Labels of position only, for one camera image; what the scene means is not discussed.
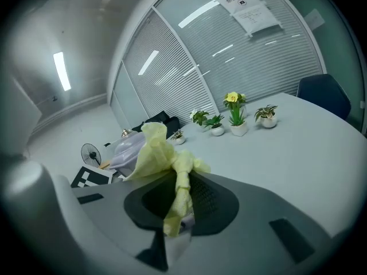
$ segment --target office chair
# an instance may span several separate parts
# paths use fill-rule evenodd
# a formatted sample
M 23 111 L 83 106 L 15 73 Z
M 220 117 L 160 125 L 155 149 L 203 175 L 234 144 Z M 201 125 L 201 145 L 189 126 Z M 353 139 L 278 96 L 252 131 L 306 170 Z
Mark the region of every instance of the office chair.
M 301 79 L 297 97 L 320 106 L 344 120 L 351 109 L 348 96 L 329 74 L 318 74 Z

